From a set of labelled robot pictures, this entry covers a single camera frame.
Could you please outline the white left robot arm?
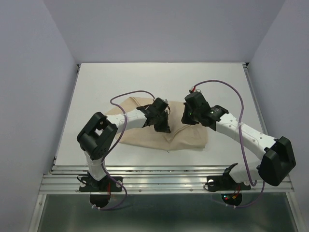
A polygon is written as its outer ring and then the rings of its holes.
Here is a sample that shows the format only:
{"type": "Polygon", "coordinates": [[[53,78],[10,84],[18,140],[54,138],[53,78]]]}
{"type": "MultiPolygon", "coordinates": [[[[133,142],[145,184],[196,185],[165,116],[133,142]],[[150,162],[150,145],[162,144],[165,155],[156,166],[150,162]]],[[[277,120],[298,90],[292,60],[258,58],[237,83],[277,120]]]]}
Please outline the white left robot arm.
{"type": "Polygon", "coordinates": [[[105,157],[117,134],[126,130],[153,126],[156,132],[170,133],[168,124],[169,104],[167,100],[156,98],[153,103],[117,115],[93,114],[80,133],[77,142],[86,155],[91,185],[96,190],[107,186],[105,157]]]}

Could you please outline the aluminium mounting rail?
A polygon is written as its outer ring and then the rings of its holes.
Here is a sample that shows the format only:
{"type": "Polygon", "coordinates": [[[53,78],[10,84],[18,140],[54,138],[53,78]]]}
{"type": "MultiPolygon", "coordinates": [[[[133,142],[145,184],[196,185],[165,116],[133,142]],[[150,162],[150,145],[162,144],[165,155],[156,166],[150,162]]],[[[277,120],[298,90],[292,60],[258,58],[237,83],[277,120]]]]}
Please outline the aluminium mounting rail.
{"type": "MultiPolygon", "coordinates": [[[[221,175],[225,166],[107,166],[112,176],[121,176],[128,194],[206,193],[207,177],[221,175]]],[[[77,176],[87,166],[55,165],[44,175],[40,194],[79,194],[77,176]]]]}

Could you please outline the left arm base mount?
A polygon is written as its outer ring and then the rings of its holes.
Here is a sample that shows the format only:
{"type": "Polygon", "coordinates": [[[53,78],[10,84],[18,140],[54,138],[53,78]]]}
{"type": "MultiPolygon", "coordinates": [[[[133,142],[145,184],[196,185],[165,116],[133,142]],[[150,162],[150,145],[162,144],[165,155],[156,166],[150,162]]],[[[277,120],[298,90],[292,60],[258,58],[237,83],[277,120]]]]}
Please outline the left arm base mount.
{"type": "Polygon", "coordinates": [[[121,206],[126,199],[125,196],[120,200],[116,199],[112,194],[121,192],[123,190],[123,177],[112,176],[117,182],[111,180],[110,177],[105,176],[102,180],[95,180],[89,172],[87,174],[80,174],[76,177],[79,181],[79,191],[89,193],[89,203],[93,209],[99,211],[114,210],[121,206]]]}

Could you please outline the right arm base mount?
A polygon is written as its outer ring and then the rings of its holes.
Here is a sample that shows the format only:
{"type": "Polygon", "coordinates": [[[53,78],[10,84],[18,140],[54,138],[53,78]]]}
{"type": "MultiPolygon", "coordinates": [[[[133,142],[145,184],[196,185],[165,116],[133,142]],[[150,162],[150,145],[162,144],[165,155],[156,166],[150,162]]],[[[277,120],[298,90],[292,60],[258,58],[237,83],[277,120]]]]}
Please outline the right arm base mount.
{"type": "Polygon", "coordinates": [[[229,175],[231,170],[237,165],[238,163],[230,165],[224,170],[222,175],[207,176],[206,183],[204,184],[203,188],[209,192],[224,191],[224,193],[221,194],[223,203],[234,208],[241,208],[241,192],[251,190],[251,186],[245,185],[244,182],[237,183],[229,175]]]}

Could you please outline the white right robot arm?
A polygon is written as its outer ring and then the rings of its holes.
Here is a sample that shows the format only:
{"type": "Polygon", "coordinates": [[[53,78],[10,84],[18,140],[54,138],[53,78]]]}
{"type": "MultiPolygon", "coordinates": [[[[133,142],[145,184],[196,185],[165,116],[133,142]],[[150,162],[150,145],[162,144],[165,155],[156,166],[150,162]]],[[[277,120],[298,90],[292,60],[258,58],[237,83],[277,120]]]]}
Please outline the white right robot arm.
{"type": "Polygon", "coordinates": [[[239,183],[263,180],[271,186],[278,186],[296,166],[296,160],[289,139],[277,139],[265,135],[236,119],[225,108],[211,107],[200,92],[191,92],[184,98],[182,123],[200,124],[228,136],[259,159],[250,164],[234,163],[225,169],[215,184],[232,189],[239,183]]]}

